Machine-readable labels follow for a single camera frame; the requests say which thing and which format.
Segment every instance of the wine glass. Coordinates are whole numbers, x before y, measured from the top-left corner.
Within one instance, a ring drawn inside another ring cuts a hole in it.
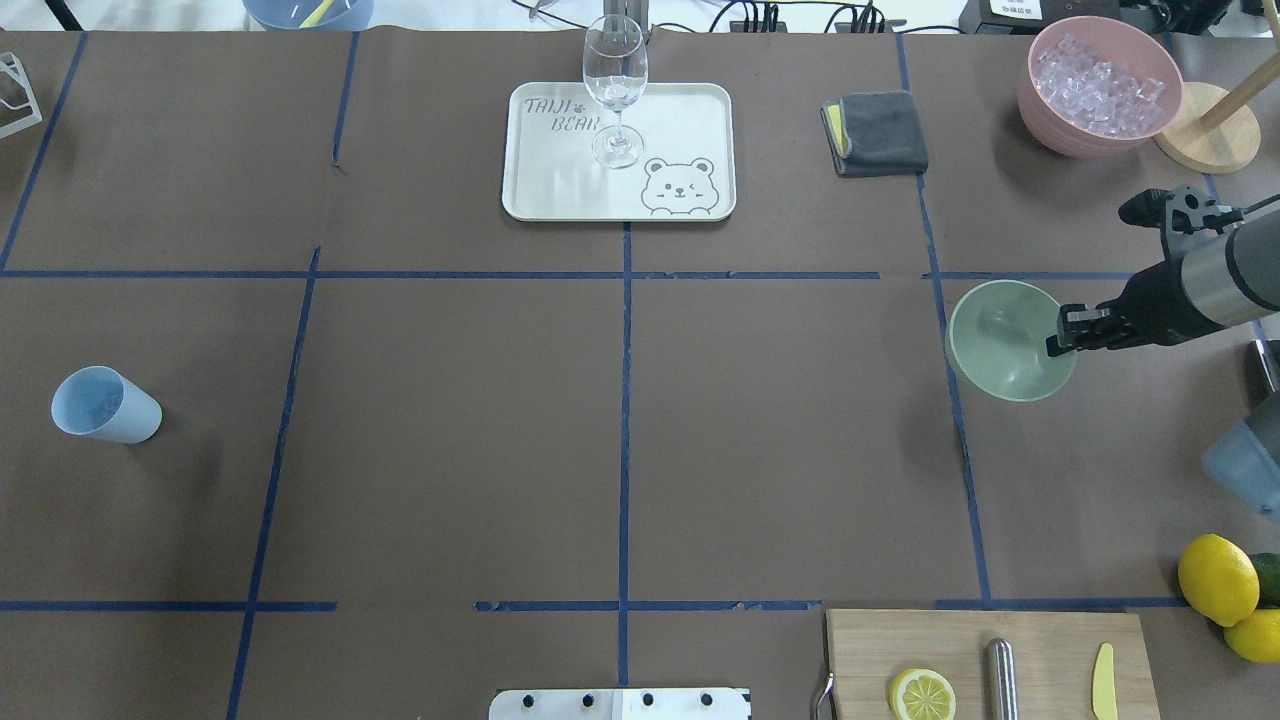
[[[582,82],[596,102],[617,115],[617,122],[591,141],[595,159],[605,168],[634,165],[644,152],[644,138],[635,128],[622,124],[622,110],[635,104],[649,83],[644,32],[634,19],[622,14],[604,15],[586,28]]]

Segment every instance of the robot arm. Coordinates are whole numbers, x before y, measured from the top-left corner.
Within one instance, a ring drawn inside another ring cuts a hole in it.
[[[1165,260],[1129,278],[1120,297],[1092,310],[1064,305],[1057,334],[1044,341],[1050,356],[1178,345],[1280,310],[1280,213],[1242,222],[1275,200],[1280,196],[1230,208],[1192,187],[1148,190],[1130,199],[1120,206],[1120,219],[1158,227]]]

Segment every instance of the silver handle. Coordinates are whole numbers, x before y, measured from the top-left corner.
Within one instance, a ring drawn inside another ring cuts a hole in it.
[[[1275,342],[1271,340],[1253,341],[1253,352],[1262,368],[1262,380],[1272,395],[1280,392],[1280,359],[1276,357],[1276,347],[1272,345]]]
[[[809,720],[818,720],[818,711],[822,710],[822,701],[835,703],[831,693],[836,689],[836,674],[827,673],[827,683],[818,691],[818,694],[813,698],[813,707],[809,708]],[[836,716],[836,706],[831,706],[831,716]]]
[[[987,643],[987,682],[992,720],[1018,720],[1018,679],[1014,675],[1014,646],[1009,641],[996,638]]]

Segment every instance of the wooden cutting board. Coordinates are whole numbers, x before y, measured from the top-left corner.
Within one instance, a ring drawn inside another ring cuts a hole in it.
[[[908,667],[941,673],[956,692],[956,720],[983,720],[984,651],[1014,646],[1018,710],[1028,720],[1093,720],[1093,660],[1115,647],[1120,720],[1160,720],[1137,615],[978,610],[828,610],[827,653],[838,720],[892,720],[888,685]]]

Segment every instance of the glass stem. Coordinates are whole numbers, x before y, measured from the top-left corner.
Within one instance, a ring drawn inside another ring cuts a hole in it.
[[[613,114],[617,122],[613,123],[613,140],[611,142],[614,147],[625,147],[627,138],[622,135],[622,110],[614,110]]]

